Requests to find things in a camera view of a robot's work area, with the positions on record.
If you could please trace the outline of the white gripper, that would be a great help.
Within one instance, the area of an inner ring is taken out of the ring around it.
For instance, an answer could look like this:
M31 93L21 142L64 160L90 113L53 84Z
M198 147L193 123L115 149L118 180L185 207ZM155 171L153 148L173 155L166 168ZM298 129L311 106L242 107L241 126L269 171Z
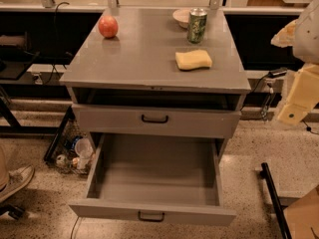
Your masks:
M270 43L286 48L292 46L296 21L289 22ZM319 104L319 66L305 64L294 75L294 81L277 119L285 124L297 125Z

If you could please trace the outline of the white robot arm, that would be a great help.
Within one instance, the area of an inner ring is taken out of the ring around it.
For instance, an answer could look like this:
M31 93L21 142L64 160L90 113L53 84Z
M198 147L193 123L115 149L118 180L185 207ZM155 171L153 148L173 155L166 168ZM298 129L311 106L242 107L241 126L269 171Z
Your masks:
M296 125L319 103L319 0L313 0L270 43L280 48L291 46L293 56L304 62L277 115L279 121Z

